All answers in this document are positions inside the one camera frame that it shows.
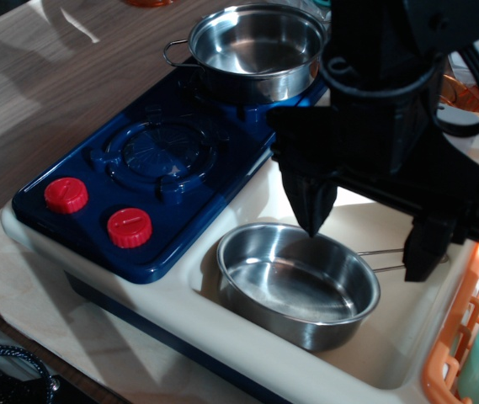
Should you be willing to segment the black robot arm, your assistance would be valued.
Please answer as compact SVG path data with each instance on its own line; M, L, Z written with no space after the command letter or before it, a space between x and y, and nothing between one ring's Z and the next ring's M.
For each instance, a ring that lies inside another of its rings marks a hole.
M446 58L479 87L479 1L334 1L321 58L327 107L267 114L299 225L318 233L338 188L413 218L403 263L426 280L448 246L479 241L479 164L450 138L479 134L438 116Z

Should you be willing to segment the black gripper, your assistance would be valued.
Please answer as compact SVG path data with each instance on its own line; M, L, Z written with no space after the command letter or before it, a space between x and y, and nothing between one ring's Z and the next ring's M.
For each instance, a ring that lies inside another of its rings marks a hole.
M452 245L479 240L479 164L437 120L436 100L333 96L327 107L275 107L273 160L299 226L314 237L338 189L412 217L405 282L425 282Z

